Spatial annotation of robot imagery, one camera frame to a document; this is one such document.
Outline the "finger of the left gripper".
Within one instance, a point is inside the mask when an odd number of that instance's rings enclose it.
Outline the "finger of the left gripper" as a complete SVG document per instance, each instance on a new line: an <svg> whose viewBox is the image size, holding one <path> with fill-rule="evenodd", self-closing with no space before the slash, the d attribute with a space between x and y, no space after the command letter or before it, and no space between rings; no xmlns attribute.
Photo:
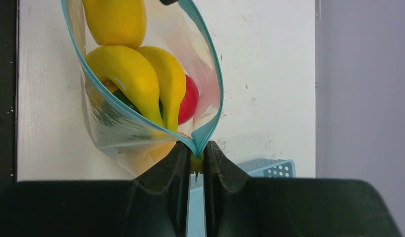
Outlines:
<svg viewBox="0 0 405 237"><path fill-rule="evenodd" d="M178 2L178 1L179 1L179 0L160 0L160 2L161 2L163 5L165 5L165 6L174 4L174 3Z"/></svg>

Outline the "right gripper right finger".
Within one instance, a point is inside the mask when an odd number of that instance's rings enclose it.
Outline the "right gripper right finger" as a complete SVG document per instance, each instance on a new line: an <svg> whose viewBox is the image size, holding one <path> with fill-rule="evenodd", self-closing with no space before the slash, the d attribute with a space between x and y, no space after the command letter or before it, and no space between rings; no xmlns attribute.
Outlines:
<svg viewBox="0 0 405 237"><path fill-rule="evenodd" d="M382 197L361 180L251 177L204 149L209 237L399 237Z"/></svg>

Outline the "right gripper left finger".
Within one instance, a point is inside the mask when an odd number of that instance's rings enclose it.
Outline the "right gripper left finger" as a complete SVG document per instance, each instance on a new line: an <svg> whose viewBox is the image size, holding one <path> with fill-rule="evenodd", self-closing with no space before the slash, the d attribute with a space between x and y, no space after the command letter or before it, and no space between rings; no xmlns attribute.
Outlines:
<svg viewBox="0 0 405 237"><path fill-rule="evenodd" d="M183 237L190 150L133 180L18 182L0 194L0 237Z"/></svg>

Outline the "blue plastic basket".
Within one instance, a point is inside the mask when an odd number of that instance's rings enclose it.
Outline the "blue plastic basket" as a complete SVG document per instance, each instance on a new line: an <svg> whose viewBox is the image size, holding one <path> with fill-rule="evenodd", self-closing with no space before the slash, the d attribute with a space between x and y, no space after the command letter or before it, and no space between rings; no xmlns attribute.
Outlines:
<svg viewBox="0 0 405 237"><path fill-rule="evenodd" d="M238 164L238 167L252 177L268 178L294 178L295 164L287 159L258 158ZM191 175L190 196L188 205L187 237L204 237L205 231L205 208L203 175Z"/></svg>

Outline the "yellow lemon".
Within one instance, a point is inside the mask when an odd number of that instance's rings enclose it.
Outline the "yellow lemon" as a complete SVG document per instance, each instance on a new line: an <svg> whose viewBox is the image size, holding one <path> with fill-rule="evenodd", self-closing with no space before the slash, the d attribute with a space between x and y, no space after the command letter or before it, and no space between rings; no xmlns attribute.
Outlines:
<svg viewBox="0 0 405 237"><path fill-rule="evenodd" d="M86 22L98 45L138 48L147 31L143 0L83 0Z"/></svg>

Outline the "clear zip top bag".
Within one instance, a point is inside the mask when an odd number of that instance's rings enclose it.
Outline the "clear zip top bag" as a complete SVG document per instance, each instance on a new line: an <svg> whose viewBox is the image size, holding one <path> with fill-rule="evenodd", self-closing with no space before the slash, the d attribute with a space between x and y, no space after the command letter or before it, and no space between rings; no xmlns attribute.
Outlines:
<svg viewBox="0 0 405 237"><path fill-rule="evenodd" d="M223 109L212 38L192 0L63 0L95 147L139 176L177 142L203 173Z"/></svg>

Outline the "yellow banana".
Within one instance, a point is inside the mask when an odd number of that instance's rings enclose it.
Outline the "yellow banana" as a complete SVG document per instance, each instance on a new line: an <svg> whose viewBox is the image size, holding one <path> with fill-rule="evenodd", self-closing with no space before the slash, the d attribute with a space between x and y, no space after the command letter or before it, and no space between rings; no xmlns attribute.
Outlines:
<svg viewBox="0 0 405 237"><path fill-rule="evenodd" d="M174 55L155 46L106 45L89 52L85 60L103 84L115 84L142 116L177 132L186 76Z"/></svg>

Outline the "green lime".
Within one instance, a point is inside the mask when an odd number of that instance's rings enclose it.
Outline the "green lime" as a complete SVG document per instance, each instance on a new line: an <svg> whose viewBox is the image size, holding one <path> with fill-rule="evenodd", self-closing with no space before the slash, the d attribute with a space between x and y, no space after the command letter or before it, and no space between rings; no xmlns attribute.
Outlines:
<svg viewBox="0 0 405 237"><path fill-rule="evenodd" d="M141 112L137 109L137 107L123 94L123 92L120 89L113 91L112 94L115 97L117 97L120 101L122 101L124 104L126 104L129 108L133 109L138 114L141 114Z"/></svg>

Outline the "red apple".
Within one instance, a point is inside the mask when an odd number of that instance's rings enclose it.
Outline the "red apple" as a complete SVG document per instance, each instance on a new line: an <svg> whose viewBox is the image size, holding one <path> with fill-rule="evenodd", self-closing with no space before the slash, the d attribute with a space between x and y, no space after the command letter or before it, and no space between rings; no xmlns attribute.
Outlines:
<svg viewBox="0 0 405 237"><path fill-rule="evenodd" d="M186 75L186 93L180 105L178 115L179 125L186 123L194 116L199 96L199 90L194 80L189 75Z"/></svg>

